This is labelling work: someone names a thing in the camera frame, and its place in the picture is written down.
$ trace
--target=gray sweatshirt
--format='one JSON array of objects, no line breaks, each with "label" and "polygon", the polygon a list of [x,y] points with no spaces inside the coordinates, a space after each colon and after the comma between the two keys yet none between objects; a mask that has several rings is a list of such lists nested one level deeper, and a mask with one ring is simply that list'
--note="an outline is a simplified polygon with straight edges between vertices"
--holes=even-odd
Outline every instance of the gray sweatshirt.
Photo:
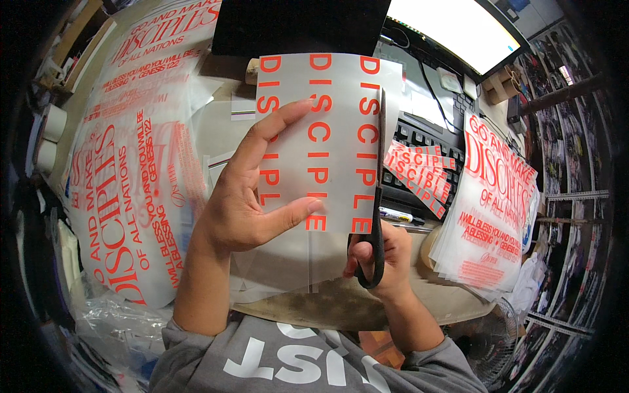
[{"label": "gray sweatshirt", "polygon": [[215,337],[162,330],[166,351],[150,391],[162,392],[487,392],[450,338],[412,352],[402,371],[383,366],[335,330],[244,316]]}]

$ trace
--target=electric fan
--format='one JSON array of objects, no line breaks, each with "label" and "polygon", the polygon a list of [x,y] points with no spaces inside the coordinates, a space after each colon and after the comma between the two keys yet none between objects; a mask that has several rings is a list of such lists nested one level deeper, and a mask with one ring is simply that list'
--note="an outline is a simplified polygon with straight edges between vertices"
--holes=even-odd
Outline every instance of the electric fan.
[{"label": "electric fan", "polygon": [[451,325],[448,335],[478,379],[489,387],[513,362],[518,324],[511,304],[500,298],[489,314]]}]

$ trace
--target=left hand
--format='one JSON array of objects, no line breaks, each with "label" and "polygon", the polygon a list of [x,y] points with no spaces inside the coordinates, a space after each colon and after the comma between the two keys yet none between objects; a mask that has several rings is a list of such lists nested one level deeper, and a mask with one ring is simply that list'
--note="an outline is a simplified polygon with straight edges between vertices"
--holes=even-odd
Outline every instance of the left hand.
[{"label": "left hand", "polygon": [[230,252],[251,250],[323,209],[321,200],[303,197],[264,213],[256,193],[259,165],[269,140],[304,117],[311,107],[311,99],[291,102],[251,127],[223,169],[194,227],[191,246],[197,252],[227,257]]}]

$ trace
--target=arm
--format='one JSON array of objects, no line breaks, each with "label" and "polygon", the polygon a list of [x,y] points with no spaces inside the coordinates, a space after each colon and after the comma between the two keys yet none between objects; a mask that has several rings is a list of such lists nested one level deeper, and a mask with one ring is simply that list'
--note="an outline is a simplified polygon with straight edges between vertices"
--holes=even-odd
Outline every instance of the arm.
[{"label": "arm", "polygon": [[[384,276],[380,284],[370,290],[384,305],[389,320],[391,337],[403,352],[426,351],[444,339],[441,328],[427,308],[411,290],[408,275],[411,265],[411,237],[404,228],[395,228],[382,221],[384,239]],[[371,244],[357,243],[352,237],[344,277],[352,277],[358,263],[370,279],[373,274]]]},{"label": "arm", "polygon": [[269,140],[310,111],[312,100],[287,104],[256,123],[227,164],[196,223],[175,299],[174,321],[215,336],[226,328],[230,255],[267,243],[323,208],[314,197],[264,213],[257,200],[260,161]]}]

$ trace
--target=person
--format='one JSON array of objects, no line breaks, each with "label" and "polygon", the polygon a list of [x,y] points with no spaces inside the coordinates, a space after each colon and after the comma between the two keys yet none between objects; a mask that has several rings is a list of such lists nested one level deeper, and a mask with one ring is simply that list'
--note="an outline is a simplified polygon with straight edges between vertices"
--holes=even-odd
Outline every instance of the person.
[{"label": "person", "polygon": [[[370,290],[406,355],[402,371],[377,363],[334,330],[302,328],[252,316],[228,320],[230,253],[251,250],[324,209],[315,197],[263,213],[256,188],[269,140],[302,118],[312,100],[287,104],[256,123],[220,175],[190,240],[174,315],[163,329],[166,351],[150,379],[163,392],[486,392],[409,283],[411,238],[382,222],[385,270]],[[373,274],[371,244],[352,237],[343,276],[358,263]]]}]

